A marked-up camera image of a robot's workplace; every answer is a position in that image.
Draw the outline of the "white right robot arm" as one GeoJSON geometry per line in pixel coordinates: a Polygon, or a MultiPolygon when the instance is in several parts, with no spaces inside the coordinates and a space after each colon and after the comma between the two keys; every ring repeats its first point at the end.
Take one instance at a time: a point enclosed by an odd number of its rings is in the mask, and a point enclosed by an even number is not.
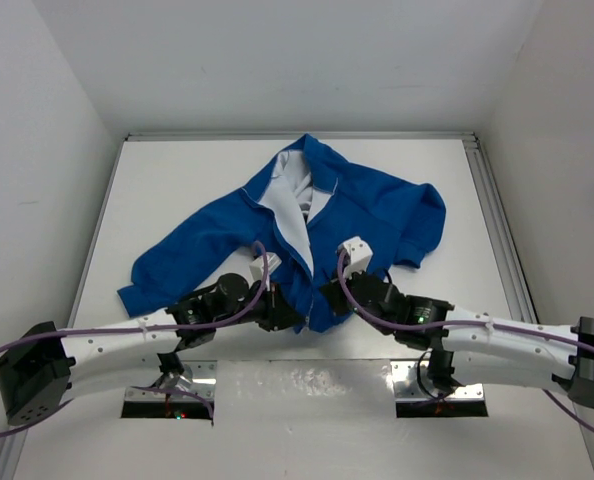
{"type": "Polygon", "coordinates": [[[426,375],[438,392],[476,383],[513,385],[557,392],[594,409],[594,318],[574,325],[494,318],[405,295],[366,272],[335,278],[320,291],[334,313],[354,312],[396,342],[428,352],[426,375]]]}

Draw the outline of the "blue fleece zip jacket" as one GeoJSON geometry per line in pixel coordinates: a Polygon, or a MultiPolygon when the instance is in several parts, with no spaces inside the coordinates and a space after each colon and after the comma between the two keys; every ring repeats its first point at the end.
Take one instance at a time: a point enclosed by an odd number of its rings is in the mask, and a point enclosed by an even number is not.
{"type": "Polygon", "coordinates": [[[347,318],[320,291],[336,269],[339,245],[353,237],[366,241],[376,273],[393,265],[417,268],[438,247],[445,219],[433,185],[351,163],[305,134],[138,257],[118,295],[131,317],[154,312],[195,290],[236,250],[260,241],[281,260],[271,278],[284,298],[305,327],[323,333],[347,318]]]}

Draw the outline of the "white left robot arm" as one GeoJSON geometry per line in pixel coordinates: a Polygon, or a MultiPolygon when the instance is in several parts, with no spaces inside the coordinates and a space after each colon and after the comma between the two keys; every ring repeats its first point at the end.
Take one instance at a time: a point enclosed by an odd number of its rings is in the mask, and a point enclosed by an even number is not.
{"type": "Polygon", "coordinates": [[[274,332],[303,321],[278,284],[227,273],[132,320],[94,329],[39,323],[0,356],[7,423],[33,425],[76,397],[114,388],[167,389],[184,374],[180,352],[213,340],[225,326],[254,322],[274,332]]]}

